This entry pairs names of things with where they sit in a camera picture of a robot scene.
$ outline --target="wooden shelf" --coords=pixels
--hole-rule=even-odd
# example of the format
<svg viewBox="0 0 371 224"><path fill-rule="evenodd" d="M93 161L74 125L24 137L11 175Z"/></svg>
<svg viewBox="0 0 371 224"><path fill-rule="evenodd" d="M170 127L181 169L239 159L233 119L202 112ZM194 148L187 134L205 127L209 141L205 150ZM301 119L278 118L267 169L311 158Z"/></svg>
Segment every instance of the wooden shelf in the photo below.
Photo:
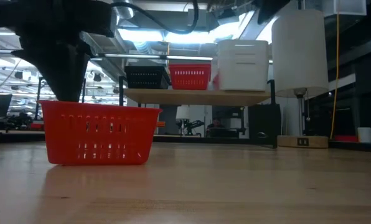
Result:
<svg viewBox="0 0 371 224"><path fill-rule="evenodd" d="M125 89L124 95L137 103L160 105L252 106L270 98L267 92L221 90Z"/></svg>

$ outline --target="yellow cable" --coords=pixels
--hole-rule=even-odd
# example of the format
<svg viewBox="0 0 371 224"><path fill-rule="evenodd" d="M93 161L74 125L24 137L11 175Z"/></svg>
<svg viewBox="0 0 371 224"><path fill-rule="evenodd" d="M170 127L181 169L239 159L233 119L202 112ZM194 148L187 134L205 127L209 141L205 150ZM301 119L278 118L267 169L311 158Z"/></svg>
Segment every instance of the yellow cable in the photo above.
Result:
<svg viewBox="0 0 371 224"><path fill-rule="evenodd" d="M335 126L335 113L336 113L336 98L337 98L337 83L339 81L339 6L340 0L337 1L337 34L336 34L336 86L335 86L335 96L334 96L334 110L332 112L332 128L331 128L331 139L334 135L334 126Z"/></svg>

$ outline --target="red plastic basket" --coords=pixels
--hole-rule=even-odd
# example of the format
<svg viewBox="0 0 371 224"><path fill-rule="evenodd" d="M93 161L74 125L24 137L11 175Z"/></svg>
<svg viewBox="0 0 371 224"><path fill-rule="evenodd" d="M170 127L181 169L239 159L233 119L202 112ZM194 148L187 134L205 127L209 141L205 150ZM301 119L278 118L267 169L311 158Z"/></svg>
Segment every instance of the red plastic basket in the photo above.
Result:
<svg viewBox="0 0 371 224"><path fill-rule="evenodd" d="M143 164L160 109L40 101L52 164Z"/></svg>
<svg viewBox="0 0 371 224"><path fill-rule="evenodd" d="M210 81L210 64L169 65L174 90L206 90Z"/></svg>

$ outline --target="ceiling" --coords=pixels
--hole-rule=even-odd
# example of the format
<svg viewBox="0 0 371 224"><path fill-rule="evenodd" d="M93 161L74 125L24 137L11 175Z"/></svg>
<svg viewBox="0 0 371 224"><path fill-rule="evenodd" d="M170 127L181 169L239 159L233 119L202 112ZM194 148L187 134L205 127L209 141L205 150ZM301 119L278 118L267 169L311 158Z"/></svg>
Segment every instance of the ceiling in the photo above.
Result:
<svg viewBox="0 0 371 224"><path fill-rule="evenodd" d="M105 2L112 2L113 0L101 0ZM257 8L252 4L255 0L198 0L200 6L200 21L196 28L197 32L206 32L208 34L215 34L215 30L218 29L219 23L218 18L224 9L233 8L237 16L241 20L238 23L234 23L231 27L226 27L225 35L220 37L214 37L209 42L201 40L196 43L180 43L180 42L167 42L162 41L146 41L151 51L155 54L167 54L170 55L185 55L185 56L203 56L213 57L216 54L216 42L222 39L237 38L245 40L255 40L262 37L262 33L265 32L265 27L270 31L268 24L270 21L258 25L257 23ZM167 26L173 29L185 29L188 24L191 23L192 18L192 3L190 0L133 0L133 3L153 16L157 17L160 21L163 21ZM315 8L322 10L322 0L306 0L306 8ZM289 11L297 8L297 2L292 0L282 10L277 13L277 16L286 14ZM340 29L342 32L349 30L351 27L358 24L364 17L362 16L342 16L340 22ZM326 35L327 41L331 41L336 36L336 20L334 16L326 17ZM128 20L119 20L118 28L126 30L144 30L144 31L155 31L162 36L162 40L167 40L169 33L162 30L154 22L150 21L141 13L134 13L134 16ZM100 35L83 33L83 40L88 43L94 53L139 53L134 43L126 38L120 30L116 31L115 38L107 38ZM19 38L8 29L0 29L0 49L20 49ZM40 74L31 64L22 61L17 70L24 71L24 73L31 73L31 79L20 80L15 78L14 75L7 78L11 71L6 69L2 70L3 67L14 68L18 63L19 59L12 58L10 55L0 55L0 84L4 82L4 85L0 87L0 93L17 93L14 96L13 106L23 105L23 99L29 99L29 106L24 107L27 110L33 110L35 105L35 94L37 93L37 84L39 81ZM170 63L196 63L188 61L175 61L171 60ZM85 78L87 79L87 101L89 103L106 103L106 104L118 104L118 95L113 93L114 86L118 86L118 77L125 75L124 66L126 65L165 65L157 61L151 61L146 59L139 60L126 60L120 58L103 59L102 61L90 62ZM101 82L94 82L93 76L96 73L102 74ZM12 86L17 85L19 90L12 90ZM53 98L51 90L48 86L43 87L42 99Z"/></svg>

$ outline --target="table surface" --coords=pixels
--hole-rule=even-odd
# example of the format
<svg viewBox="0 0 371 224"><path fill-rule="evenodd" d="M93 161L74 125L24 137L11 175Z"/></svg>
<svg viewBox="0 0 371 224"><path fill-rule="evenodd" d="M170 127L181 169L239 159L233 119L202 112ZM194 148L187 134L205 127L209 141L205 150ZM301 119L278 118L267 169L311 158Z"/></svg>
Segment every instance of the table surface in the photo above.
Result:
<svg viewBox="0 0 371 224"><path fill-rule="evenodd" d="M0 223L369 223L371 153L154 143L143 166L0 145Z"/></svg>
<svg viewBox="0 0 371 224"><path fill-rule="evenodd" d="M137 103L160 105L253 106L270 98L270 93L262 91L222 90L125 89L124 95Z"/></svg>

